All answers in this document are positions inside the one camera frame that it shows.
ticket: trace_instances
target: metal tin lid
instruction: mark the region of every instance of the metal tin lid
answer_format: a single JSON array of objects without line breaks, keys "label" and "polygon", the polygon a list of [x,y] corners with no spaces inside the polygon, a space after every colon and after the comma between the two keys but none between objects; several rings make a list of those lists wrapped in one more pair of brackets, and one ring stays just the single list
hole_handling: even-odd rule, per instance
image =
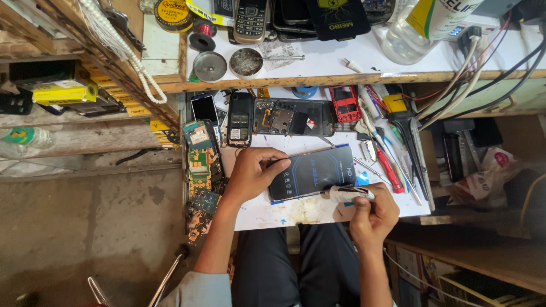
[{"label": "metal tin lid", "polygon": [[158,0],[154,15],[157,23],[169,32],[189,30],[195,18],[184,0]]},{"label": "metal tin lid", "polygon": [[242,80],[251,80],[262,71],[264,60],[260,52],[252,48],[242,48],[233,53],[229,68]]},{"label": "metal tin lid", "polygon": [[201,52],[193,61],[193,71],[199,80],[215,83],[228,71],[225,59],[214,51]]}]

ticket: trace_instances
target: stained floor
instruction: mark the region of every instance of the stained floor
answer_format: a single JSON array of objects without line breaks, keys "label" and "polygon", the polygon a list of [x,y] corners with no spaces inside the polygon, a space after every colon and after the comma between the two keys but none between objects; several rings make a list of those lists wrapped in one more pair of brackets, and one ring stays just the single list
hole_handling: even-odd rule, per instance
[{"label": "stained floor", "polygon": [[[0,184],[0,306],[95,303],[94,276],[116,306],[147,306],[183,234],[180,169]],[[181,263],[174,284],[193,266]]]}]

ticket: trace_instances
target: person's left hand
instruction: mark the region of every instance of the person's left hand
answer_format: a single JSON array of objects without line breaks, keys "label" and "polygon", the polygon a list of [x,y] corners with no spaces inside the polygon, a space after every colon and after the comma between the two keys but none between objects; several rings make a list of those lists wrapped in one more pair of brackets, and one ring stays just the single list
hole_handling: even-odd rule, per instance
[{"label": "person's left hand", "polygon": [[[286,153],[270,147],[248,147],[241,150],[223,197],[239,206],[257,197],[265,191],[276,175],[290,166],[287,158]],[[266,166],[268,161],[280,159],[284,160],[270,167]]]}]

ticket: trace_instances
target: smartphone screen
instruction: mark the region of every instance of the smartphone screen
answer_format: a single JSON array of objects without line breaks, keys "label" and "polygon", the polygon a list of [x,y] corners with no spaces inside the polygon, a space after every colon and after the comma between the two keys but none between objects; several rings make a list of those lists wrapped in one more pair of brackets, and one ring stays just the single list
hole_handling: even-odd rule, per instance
[{"label": "smartphone screen", "polygon": [[317,194],[332,186],[352,185],[357,178],[353,151],[348,145],[289,159],[290,166],[269,186],[269,195],[274,202]]},{"label": "smartphone screen", "polygon": [[192,109],[195,120],[210,120],[213,124],[218,123],[214,99],[209,96],[195,96],[192,98]]}]

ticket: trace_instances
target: red wire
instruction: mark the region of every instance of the red wire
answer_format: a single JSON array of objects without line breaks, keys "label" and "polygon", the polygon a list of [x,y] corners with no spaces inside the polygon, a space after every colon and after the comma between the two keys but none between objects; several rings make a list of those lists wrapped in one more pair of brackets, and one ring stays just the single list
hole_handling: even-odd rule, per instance
[{"label": "red wire", "polygon": [[[474,65],[476,65],[476,63],[479,61],[479,59],[485,55],[485,53],[487,52],[487,49],[489,49],[489,47],[491,47],[491,45],[493,44],[493,42],[497,39],[497,37],[501,34],[501,32],[506,29],[506,27],[508,26],[508,23],[510,22],[510,19],[512,17],[512,10],[508,11],[508,18],[506,19],[506,22],[505,24],[502,26],[502,28],[499,30],[499,32],[497,33],[497,35],[495,35],[495,38],[493,38],[493,40],[489,43],[489,45],[487,45],[487,47],[483,50],[482,54],[480,54],[476,60],[474,61],[474,63],[472,63],[462,74],[459,75],[459,77],[457,78],[457,80],[461,79],[462,76],[464,76]],[[428,96],[425,96],[425,97],[419,97],[419,98],[413,98],[413,97],[410,97],[404,93],[398,93],[406,98],[410,98],[410,99],[413,99],[413,100],[422,100],[422,99],[427,99],[427,98],[430,98],[438,93],[440,93],[441,91],[443,91],[446,87],[444,88],[441,88],[439,89],[437,92],[435,93],[432,93]]]}]

